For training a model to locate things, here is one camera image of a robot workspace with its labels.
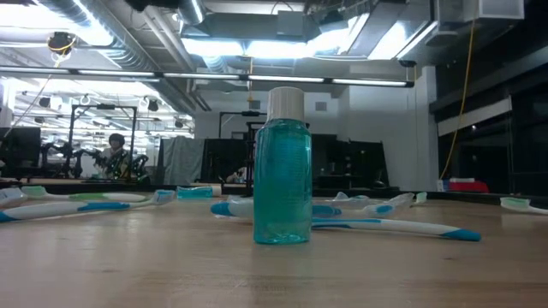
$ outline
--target ceiling light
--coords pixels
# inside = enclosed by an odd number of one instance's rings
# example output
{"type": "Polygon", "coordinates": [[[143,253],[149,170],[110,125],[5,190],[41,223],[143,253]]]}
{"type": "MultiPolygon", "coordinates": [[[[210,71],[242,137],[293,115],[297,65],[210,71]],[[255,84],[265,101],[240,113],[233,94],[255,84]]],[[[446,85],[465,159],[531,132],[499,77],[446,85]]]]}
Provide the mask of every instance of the ceiling light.
{"type": "Polygon", "coordinates": [[[165,77],[189,78],[198,80],[239,80],[237,74],[165,73],[165,77]]]}
{"type": "Polygon", "coordinates": [[[99,75],[99,76],[124,76],[124,77],[154,77],[152,72],[132,72],[132,71],[115,71],[115,70],[91,70],[80,69],[80,74],[99,75]]]}
{"type": "Polygon", "coordinates": [[[292,77],[292,76],[263,76],[263,75],[249,75],[250,80],[257,81],[287,81],[287,82],[310,82],[310,83],[323,83],[323,78],[316,77],[292,77]]]}
{"type": "Polygon", "coordinates": [[[175,119],[175,127],[182,128],[184,125],[184,122],[181,119],[175,119]]]}
{"type": "Polygon", "coordinates": [[[50,107],[50,103],[51,103],[51,98],[40,98],[40,100],[38,101],[38,104],[40,105],[40,107],[44,107],[44,108],[50,107]]]}
{"type": "Polygon", "coordinates": [[[2,66],[0,70],[4,73],[69,74],[69,71],[63,68],[24,68],[2,66]]]}
{"type": "Polygon", "coordinates": [[[367,57],[369,60],[390,60],[405,47],[407,35],[402,23],[396,22],[394,26],[378,42],[375,49],[367,57]]]}
{"type": "Polygon", "coordinates": [[[332,83],[348,86],[407,86],[406,81],[333,79],[332,83]]]}
{"type": "Polygon", "coordinates": [[[397,54],[396,58],[400,59],[403,56],[407,55],[421,40],[423,40],[432,30],[438,26],[438,22],[434,21],[427,29],[421,32],[416,38],[414,38],[411,43],[409,43],[400,53],[397,54]]]}
{"type": "Polygon", "coordinates": [[[308,41],[307,48],[312,55],[315,54],[316,51],[334,50],[339,47],[339,42],[347,35],[348,29],[337,29],[321,33],[316,38],[308,41]]]}
{"type": "Polygon", "coordinates": [[[183,38],[188,53],[198,56],[241,56],[241,44],[233,40],[183,38]]]}
{"type": "Polygon", "coordinates": [[[158,111],[158,101],[156,99],[149,99],[147,108],[153,112],[158,111]]]}
{"type": "Polygon", "coordinates": [[[300,59],[313,56],[302,42],[253,41],[247,47],[247,56],[270,59],[300,59]]]}
{"type": "Polygon", "coordinates": [[[339,47],[339,51],[337,52],[337,54],[341,55],[344,52],[348,52],[350,47],[352,47],[355,40],[358,38],[358,35],[360,35],[361,29],[363,29],[363,27],[366,25],[366,22],[368,19],[369,19],[369,13],[365,13],[348,20],[348,27],[350,28],[350,31],[346,39],[342,42],[341,46],[339,47]]]}

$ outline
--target wooden table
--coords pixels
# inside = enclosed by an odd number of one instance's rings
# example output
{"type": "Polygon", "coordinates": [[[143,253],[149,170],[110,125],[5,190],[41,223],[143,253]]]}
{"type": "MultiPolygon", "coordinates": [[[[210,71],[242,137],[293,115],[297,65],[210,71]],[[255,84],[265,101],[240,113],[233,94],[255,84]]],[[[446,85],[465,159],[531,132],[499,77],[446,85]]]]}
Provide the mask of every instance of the wooden table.
{"type": "Polygon", "coordinates": [[[546,307],[548,216],[428,201],[480,243],[354,230],[259,246],[207,202],[0,226],[0,307],[546,307]]]}

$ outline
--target mouthwash bottle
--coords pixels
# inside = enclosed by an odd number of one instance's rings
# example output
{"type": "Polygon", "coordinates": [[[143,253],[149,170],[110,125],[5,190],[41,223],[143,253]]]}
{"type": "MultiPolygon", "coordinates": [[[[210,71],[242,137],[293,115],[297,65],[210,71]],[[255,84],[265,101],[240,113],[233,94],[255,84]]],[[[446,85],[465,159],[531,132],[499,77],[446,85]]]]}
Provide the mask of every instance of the mouthwash bottle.
{"type": "Polygon", "coordinates": [[[310,240],[312,145],[304,123],[304,96],[293,87],[271,90],[267,122],[257,132],[253,239],[260,244],[310,240]]]}

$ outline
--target red object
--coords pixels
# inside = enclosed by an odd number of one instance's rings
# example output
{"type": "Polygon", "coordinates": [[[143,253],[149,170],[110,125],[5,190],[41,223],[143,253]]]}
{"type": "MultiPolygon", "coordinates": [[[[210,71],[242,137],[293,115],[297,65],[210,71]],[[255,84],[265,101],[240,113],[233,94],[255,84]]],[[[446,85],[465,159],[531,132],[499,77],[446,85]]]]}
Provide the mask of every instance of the red object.
{"type": "Polygon", "coordinates": [[[489,187],[487,184],[481,181],[475,182],[450,182],[450,192],[475,192],[475,193],[489,193],[489,187]]]}

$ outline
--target white bottle cap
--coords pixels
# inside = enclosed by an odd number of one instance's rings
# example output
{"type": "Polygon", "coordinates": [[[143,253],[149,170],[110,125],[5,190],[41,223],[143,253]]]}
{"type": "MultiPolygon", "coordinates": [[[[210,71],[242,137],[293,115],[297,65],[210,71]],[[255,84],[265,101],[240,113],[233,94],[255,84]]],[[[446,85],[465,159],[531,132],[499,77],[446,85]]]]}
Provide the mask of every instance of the white bottle cap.
{"type": "Polygon", "coordinates": [[[301,89],[281,86],[268,93],[267,121],[292,119],[305,121],[305,93],[301,89]]]}

